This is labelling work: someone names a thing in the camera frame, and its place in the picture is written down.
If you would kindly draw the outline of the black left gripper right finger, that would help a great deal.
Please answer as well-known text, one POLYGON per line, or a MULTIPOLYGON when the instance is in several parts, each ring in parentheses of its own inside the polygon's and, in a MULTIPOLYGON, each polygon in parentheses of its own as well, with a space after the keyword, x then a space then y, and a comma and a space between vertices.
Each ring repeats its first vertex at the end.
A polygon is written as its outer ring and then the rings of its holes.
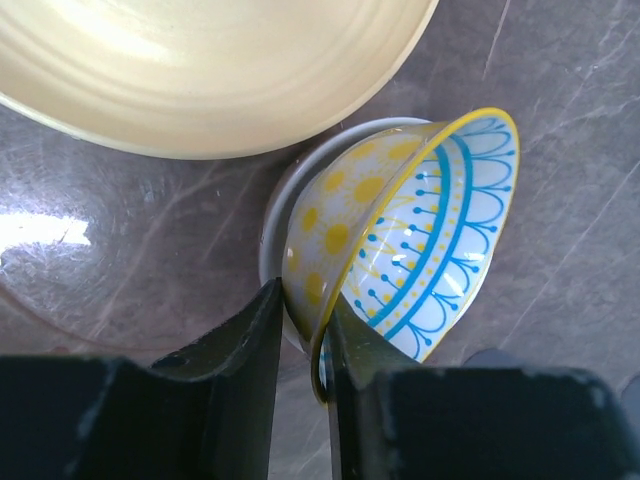
POLYGON ((639 442, 592 373, 428 367, 339 304, 326 338, 337 479, 635 479, 639 442))

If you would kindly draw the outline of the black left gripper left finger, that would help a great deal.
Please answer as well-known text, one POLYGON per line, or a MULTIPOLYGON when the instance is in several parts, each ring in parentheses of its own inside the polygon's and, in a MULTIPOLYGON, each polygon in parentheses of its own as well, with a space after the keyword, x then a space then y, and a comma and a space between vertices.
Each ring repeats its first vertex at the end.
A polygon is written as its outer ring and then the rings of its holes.
POLYGON ((5 479, 264 479, 283 289, 148 367, 123 357, 3 356, 5 479))

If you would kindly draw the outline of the plain white ceramic bowl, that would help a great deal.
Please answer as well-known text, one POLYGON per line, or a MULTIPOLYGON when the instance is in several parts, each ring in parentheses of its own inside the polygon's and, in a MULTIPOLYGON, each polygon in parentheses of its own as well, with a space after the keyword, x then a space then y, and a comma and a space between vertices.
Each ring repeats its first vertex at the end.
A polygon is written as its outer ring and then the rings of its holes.
POLYGON ((362 219, 431 125, 389 117, 351 127, 297 160, 277 184, 263 224, 259 275, 282 278, 284 335, 299 350, 311 349, 362 219))

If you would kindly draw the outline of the yellow blue sun bowl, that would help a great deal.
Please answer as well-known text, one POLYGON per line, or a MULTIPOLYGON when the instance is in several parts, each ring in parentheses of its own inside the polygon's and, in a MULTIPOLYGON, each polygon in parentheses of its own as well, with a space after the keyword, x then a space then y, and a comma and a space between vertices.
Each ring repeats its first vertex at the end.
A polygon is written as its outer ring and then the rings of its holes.
POLYGON ((320 403, 339 309, 415 362, 462 318, 504 229, 520 157, 513 118, 485 107, 370 135, 304 188, 281 277, 320 403))

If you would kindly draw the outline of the tan bottom plate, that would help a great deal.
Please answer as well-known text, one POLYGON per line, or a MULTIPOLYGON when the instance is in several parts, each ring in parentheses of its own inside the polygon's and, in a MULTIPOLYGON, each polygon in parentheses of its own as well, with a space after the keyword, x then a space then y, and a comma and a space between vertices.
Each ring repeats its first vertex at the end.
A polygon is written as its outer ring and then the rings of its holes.
POLYGON ((369 101, 435 9, 433 1, 5 1, 1 102, 131 153, 261 154, 369 101))

